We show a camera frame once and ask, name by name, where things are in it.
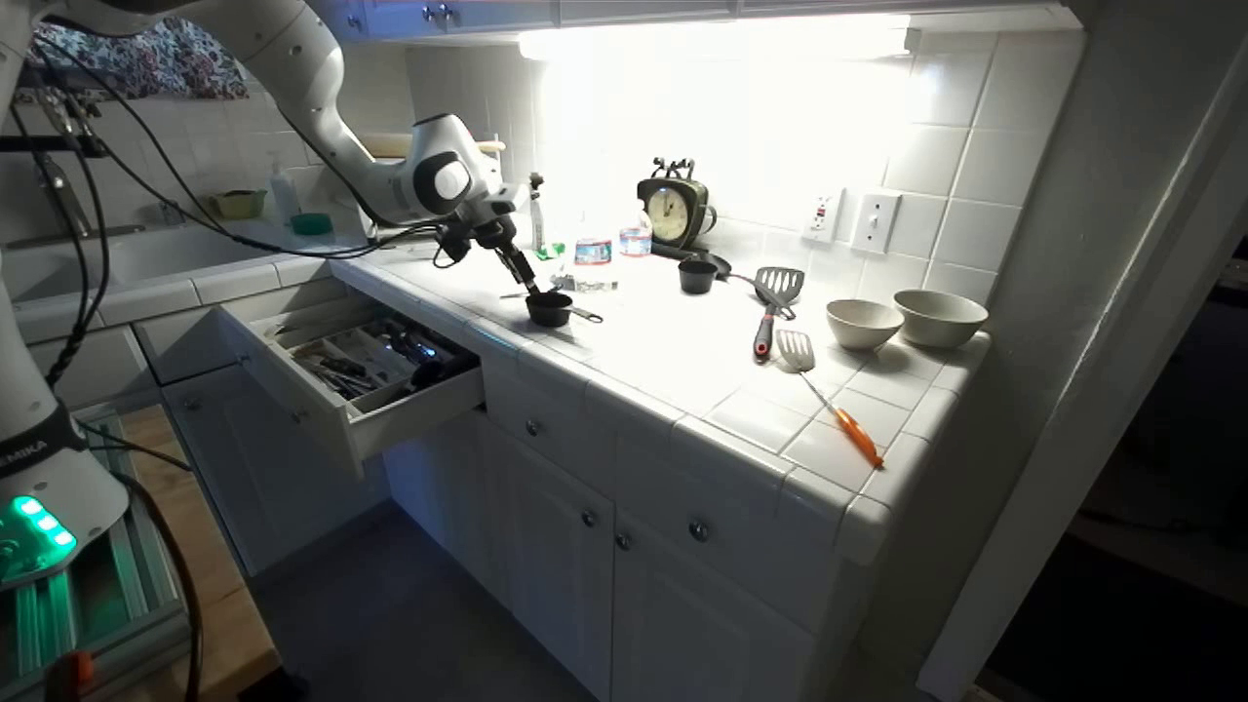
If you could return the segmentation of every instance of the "drawer handle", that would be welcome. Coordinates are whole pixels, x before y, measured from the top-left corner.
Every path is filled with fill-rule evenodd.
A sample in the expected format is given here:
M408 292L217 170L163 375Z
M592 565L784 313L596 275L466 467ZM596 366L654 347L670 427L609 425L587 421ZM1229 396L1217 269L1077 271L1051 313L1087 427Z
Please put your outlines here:
M637 551L632 531L616 531L616 551L620 551L620 552L632 552L632 551Z
M709 542L709 534L714 534L714 531L709 531L705 519L692 519L692 536L696 536L696 542Z

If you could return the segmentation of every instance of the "green light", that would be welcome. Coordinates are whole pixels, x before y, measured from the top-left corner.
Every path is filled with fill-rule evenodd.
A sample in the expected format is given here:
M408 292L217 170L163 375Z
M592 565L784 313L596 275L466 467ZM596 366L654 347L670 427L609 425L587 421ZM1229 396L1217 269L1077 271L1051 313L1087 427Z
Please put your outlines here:
M31 499L31 496L20 496L20 499L13 499L13 509L24 514L24 519L31 519L31 514L42 514L42 504Z

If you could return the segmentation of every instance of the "alarm clock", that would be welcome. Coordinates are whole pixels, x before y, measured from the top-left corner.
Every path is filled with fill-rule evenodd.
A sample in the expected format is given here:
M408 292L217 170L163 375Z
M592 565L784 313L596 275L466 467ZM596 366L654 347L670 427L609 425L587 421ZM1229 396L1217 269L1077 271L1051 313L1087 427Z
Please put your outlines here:
M696 159L654 159L654 170L637 183L637 198L652 218L652 250L663 257L684 257L718 223L705 183L696 178Z

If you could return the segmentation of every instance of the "kitchen counter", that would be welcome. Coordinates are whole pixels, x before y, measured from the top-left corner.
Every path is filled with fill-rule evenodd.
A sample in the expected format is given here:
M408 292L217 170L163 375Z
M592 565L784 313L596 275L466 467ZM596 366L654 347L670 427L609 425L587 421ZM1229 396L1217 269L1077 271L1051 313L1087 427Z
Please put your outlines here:
M806 282L792 322L814 344L810 380L876 439L887 467L873 473L800 379L778 362L752 362L748 337L762 304L740 282L684 297L668 257L575 265L575 271L620 282L609 292L577 292L577 309L602 313L603 322L575 317L545 331L525 321L509 269L485 250L457 269L433 269L423 250L388 250L337 261L332 271L405 317L438 321L429 327L468 347L472 337L519 347L679 421L758 465L779 496L802 499L843 525L896 523L931 465L931 436L954 421L961 395L990 347L986 331L948 356L917 349L896 336L873 356L850 356L835 347L824 321L828 292Z

